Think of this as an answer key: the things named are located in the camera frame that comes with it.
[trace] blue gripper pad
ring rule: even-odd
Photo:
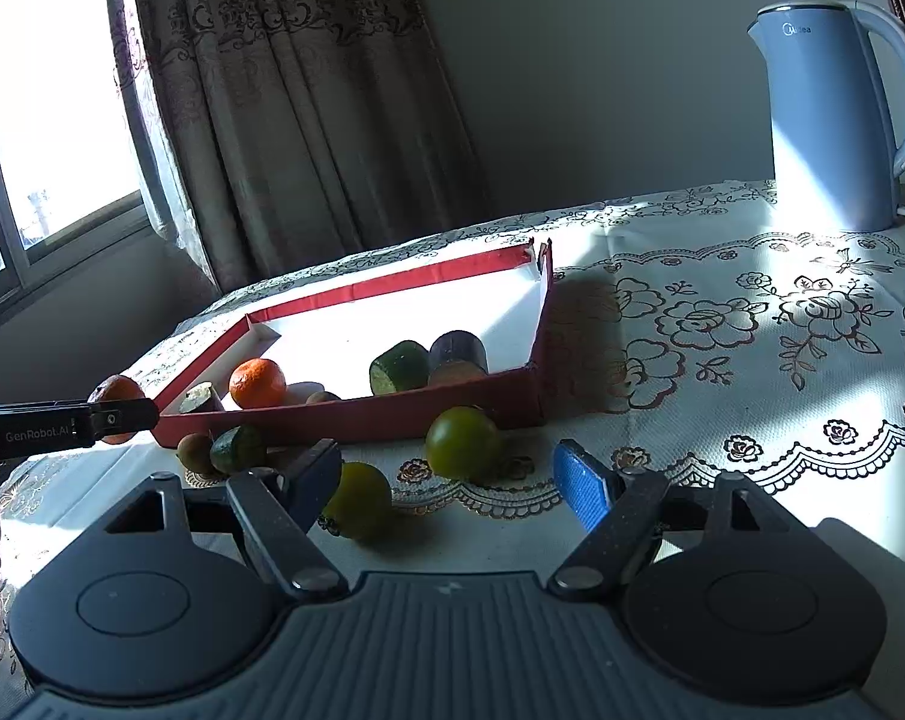
[[[339,476],[342,473],[342,454],[338,445],[329,442],[329,447],[320,452],[318,457],[310,458],[308,455],[313,451],[315,447],[307,450],[300,458],[300,461],[308,462],[305,470],[296,473],[295,464],[291,469],[296,481],[292,486],[291,499],[286,502],[289,515],[303,533],[310,530],[316,517],[326,508],[329,498],[332,498],[339,487]]]
[[[552,480],[587,533],[613,507],[606,485],[606,479],[612,474],[613,471],[573,440],[561,440],[552,452]]]

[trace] kettle lid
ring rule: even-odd
[[[763,13],[771,13],[774,10],[802,10],[803,8],[822,8],[825,10],[849,10],[842,2],[830,2],[826,0],[789,0],[786,2],[773,2],[771,5],[760,8],[757,17]]]

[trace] table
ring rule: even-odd
[[[608,464],[662,470],[677,484],[740,470],[883,595],[888,637],[867,694],[905,718],[905,220],[876,234],[785,231],[775,206],[772,182],[727,181],[355,255],[226,296],[126,372],[153,394],[254,308],[550,238],[549,423],[510,434],[502,480],[485,487],[432,477],[422,442],[345,447],[347,461],[383,470],[409,517],[376,548],[320,528],[310,537],[351,581],[370,569],[534,569],[545,578],[583,533],[550,478],[557,440],[574,437]],[[0,490],[3,603],[160,469],[180,470],[149,436],[17,469]],[[0,718],[24,690],[0,632]]]

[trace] tangerine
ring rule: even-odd
[[[128,376],[117,373],[115,376],[110,376],[106,381],[94,389],[86,402],[98,403],[100,400],[136,400],[145,396],[146,393],[142,391],[142,388],[135,381]],[[125,443],[132,439],[134,435],[136,434],[120,433],[118,436],[105,436],[102,440],[105,443]]]
[[[229,378],[229,394],[240,409],[268,409],[286,400],[286,376],[276,362],[255,357]]]

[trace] midea logo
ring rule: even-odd
[[[812,32],[807,26],[793,26],[787,22],[783,24],[783,34],[787,36],[795,35],[797,32]]]

